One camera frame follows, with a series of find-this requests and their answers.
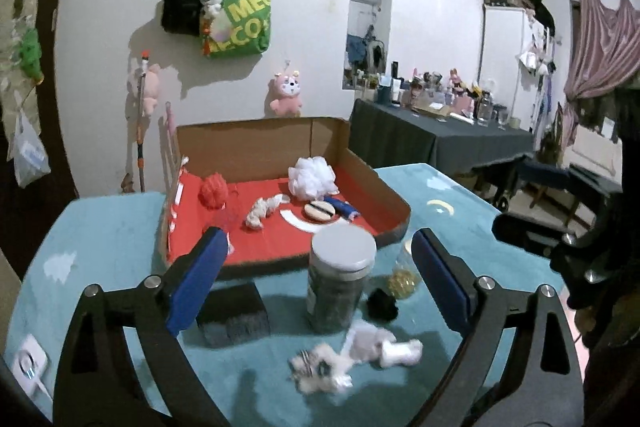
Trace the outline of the black scrunchie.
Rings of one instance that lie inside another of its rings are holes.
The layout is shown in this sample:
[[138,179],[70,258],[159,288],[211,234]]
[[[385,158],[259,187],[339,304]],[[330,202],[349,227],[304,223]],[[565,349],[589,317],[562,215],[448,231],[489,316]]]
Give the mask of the black scrunchie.
[[390,323],[398,317],[398,306],[395,297],[388,295],[382,288],[376,288],[369,295],[366,303],[367,314],[371,320]]

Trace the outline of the red fuzzy cloth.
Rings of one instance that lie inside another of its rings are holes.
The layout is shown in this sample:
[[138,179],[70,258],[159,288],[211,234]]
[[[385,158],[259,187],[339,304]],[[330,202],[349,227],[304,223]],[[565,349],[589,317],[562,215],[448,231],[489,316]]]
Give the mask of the red fuzzy cloth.
[[242,222],[243,218],[236,210],[231,207],[224,207],[213,212],[209,218],[208,225],[221,229],[226,234],[230,234],[239,228]]

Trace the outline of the white sock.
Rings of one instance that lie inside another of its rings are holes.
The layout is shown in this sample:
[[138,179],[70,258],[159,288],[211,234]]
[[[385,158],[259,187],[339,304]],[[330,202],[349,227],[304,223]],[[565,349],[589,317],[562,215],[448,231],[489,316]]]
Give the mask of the white sock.
[[393,366],[415,366],[422,359],[423,343],[417,339],[411,339],[406,343],[393,343],[384,340],[381,343],[381,354],[378,358],[378,365],[382,369]]

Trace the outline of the red foam net sleeve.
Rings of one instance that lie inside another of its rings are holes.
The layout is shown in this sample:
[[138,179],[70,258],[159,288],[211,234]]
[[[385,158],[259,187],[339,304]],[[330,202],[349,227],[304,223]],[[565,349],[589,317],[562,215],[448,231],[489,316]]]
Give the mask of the red foam net sleeve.
[[208,210],[224,208],[229,197],[229,187],[226,179],[219,172],[206,176],[198,190],[198,199]]

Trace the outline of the white tissue cloth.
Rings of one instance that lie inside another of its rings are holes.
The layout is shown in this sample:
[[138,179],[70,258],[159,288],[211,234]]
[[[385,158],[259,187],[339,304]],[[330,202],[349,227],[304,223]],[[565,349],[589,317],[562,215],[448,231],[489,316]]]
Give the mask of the white tissue cloth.
[[356,364],[373,362],[380,358],[384,341],[394,343],[396,336],[388,329],[356,320],[349,326],[340,355]]

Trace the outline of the white knotted rope toy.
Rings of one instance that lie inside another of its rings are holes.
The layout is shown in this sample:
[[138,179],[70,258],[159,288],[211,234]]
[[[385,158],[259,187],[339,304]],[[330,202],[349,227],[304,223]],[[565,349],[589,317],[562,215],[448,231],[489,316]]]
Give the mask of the white knotted rope toy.
[[268,198],[258,198],[244,219],[244,225],[250,230],[261,230],[262,220],[272,215],[282,204],[291,202],[288,195],[277,194]]

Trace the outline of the blue cloth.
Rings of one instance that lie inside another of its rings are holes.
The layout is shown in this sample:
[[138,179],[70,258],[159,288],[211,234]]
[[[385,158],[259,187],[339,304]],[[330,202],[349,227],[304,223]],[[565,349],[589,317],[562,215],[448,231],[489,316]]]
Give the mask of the blue cloth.
[[343,202],[341,199],[331,196],[324,196],[323,200],[328,202],[335,212],[347,221],[354,221],[360,216],[360,212],[349,202]]

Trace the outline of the beige powder puff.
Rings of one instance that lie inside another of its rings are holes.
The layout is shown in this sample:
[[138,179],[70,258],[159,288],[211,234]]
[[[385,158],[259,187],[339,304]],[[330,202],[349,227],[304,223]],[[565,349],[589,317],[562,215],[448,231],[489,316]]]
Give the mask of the beige powder puff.
[[328,223],[336,217],[336,210],[330,202],[325,200],[311,200],[304,205],[304,215],[311,221]]

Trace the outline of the white plush bunny with bow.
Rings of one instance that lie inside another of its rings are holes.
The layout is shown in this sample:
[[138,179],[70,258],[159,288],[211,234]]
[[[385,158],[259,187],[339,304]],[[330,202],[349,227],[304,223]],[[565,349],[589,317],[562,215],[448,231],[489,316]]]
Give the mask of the white plush bunny with bow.
[[352,387],[349,371],[354,361],[340,355],[327,343],[319,343],[310,350],[302,350],[288,360],[291,379],[302,395],[341,393]]

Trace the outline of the white mesh bath pouf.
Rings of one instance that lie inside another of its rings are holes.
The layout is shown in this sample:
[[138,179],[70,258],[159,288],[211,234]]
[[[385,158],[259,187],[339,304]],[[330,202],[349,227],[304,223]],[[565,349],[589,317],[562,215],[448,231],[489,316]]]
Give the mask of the white mesh bath pouf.
[[288,191],[303,202],[340,193],[335,180],[333,168],[322,156],[301,157],[288,168]]

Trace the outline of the black sponge block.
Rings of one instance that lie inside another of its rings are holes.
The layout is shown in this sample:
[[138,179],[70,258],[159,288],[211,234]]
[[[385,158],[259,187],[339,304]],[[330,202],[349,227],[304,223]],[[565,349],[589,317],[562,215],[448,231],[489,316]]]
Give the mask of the black sponge block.
[[196,317],[209,347],[249,343],[271,334],[269,315],[253,282],[211,291]]

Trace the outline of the small jar yellow beads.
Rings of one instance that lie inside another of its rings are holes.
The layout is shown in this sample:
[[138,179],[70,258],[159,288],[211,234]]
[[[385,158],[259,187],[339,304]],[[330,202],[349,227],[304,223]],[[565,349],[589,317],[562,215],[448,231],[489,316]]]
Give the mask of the small jar yellow beads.
[[394,298],[404,300],[411,297],[419,288],[422,277],[412,259],[411,239],[406,239],[400,248],[387,279],[387,289]]

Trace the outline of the dark jar with metal lid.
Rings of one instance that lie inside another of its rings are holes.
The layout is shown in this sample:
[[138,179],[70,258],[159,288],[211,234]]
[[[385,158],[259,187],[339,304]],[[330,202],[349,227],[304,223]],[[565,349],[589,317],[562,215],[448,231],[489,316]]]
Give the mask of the dark jar with metal lid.
[[312,236],[307,315],[319,334],[348,329],[374,267],[374,237],[357,225],[331,225]]

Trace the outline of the red-lined cardboard box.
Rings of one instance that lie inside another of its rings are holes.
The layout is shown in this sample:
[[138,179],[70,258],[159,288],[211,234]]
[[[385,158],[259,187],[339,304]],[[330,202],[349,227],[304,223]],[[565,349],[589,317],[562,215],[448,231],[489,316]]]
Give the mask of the red-lined cardboard box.
[[230,254],[219,274],[235,277],[306,267],[311,237],[322,229],[288,189],[300,158],[321,157],[333,169],[335,199],[354,208],[330,225],[352,223],[378,247],[397,243],[411,210],[400,195],[348,147],[349,124],[337,118],[261,119],[190,124],[174,134],[179,159],[160,220],[160,259],[172,265],[203,233],[218,227]]

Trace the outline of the dark green clothed table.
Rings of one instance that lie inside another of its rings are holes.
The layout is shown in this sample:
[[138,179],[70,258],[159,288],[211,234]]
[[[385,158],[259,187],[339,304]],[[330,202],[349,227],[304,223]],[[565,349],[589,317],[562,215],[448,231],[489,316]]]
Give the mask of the dark green clothed table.
[[493,185],[495,199],[513,193],[515,168],[534,155],[534,138],[526,131],[440,121],[368,101],[355,102],[349,122],[349,148],[370,167],[424,162],[451,178],[472,174],[474,190]]

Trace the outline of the plastic bag on door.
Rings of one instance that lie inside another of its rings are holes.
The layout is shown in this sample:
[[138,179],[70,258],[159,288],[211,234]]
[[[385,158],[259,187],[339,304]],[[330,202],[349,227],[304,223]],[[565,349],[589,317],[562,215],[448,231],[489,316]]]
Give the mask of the plastic bag on door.
[[13,161],[15,179],[21,188],[51,172],[46,149],[23,109],[15,121]]

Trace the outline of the pink curtain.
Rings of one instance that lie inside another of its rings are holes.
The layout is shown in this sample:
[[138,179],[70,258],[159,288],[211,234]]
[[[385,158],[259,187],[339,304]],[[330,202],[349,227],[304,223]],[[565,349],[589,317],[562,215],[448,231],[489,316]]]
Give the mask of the pink curtain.
[[601,0],[579,0],[579,42],[564,84],[562,147],[575,141],[578,102],[620,87],[639,69],[639,11],[630,0],[610,9]]

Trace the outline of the pink plush with stick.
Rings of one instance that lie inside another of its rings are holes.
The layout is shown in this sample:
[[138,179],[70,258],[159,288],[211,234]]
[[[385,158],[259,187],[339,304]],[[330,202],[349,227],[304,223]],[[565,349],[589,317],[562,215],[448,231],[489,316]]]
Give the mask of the pink plush with stick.
[[160,98],[160,65],[152,64],[150,58],[150,51],[143,50],[138,75],[136,104],[134,104],[136,109],[134,144],[136,144],[137,173],[141,192],[145,191],[145,126],[153,116]]

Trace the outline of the white wardrobe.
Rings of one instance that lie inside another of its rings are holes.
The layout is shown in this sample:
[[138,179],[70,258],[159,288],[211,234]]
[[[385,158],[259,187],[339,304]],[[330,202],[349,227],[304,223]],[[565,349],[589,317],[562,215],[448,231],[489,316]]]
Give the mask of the white wardrobe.
[[540,68],[549,48],[549,31],[532,12],[513,6],[484,5],[478,83],[495,104],[504,106],[520,128],[532,131],[541,85]]

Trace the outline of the green plush on door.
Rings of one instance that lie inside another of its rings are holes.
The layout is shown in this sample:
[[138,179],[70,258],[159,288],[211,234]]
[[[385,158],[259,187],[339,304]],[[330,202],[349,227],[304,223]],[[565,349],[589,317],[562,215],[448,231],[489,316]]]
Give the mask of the green plush on door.
[[24,33],[18,48],[21,69],[36,86],[43,82],[44,75],[40,65],[41,46],[36,28],[29,28]]

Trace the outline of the green tote bag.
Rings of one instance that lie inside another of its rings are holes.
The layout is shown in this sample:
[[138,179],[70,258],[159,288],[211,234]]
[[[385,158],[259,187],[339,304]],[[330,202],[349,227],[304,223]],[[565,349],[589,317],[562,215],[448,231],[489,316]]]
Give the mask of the green tote bag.
[[202,52],[210,58],[262,55],[270,45],[271,0],[201,0]]

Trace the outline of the dark wooden door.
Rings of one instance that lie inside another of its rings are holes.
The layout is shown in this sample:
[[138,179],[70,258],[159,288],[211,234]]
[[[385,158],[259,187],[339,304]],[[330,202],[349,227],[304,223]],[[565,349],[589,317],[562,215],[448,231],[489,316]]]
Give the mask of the dark wooden door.
[[40,198],[50,199],[53,205],[64,207],[76,199],[78,194],[63,144],[55,93],[54,40],[59,1],[37,0],[35,28],[41,49],[43,82],[35,87],[32,97],[38,103],[40,138],[49,157],[51,172],[30,187]]

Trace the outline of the pink plush on wall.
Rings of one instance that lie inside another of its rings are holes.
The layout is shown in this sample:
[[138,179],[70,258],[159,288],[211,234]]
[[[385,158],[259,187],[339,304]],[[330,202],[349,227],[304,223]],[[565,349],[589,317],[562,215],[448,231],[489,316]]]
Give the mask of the pink plush on wall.
[[272,80],[271,112],[278,117],[299,117],[303,103],[300,99],[299,71],[289,74],[277,72]]

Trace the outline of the wall mirror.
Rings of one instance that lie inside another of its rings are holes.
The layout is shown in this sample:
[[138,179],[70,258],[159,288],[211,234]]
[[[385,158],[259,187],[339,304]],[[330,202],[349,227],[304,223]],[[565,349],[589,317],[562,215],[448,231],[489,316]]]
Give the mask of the wall mirror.
[[343,88],[371,89],[387,69],[392,0],[349,0]]

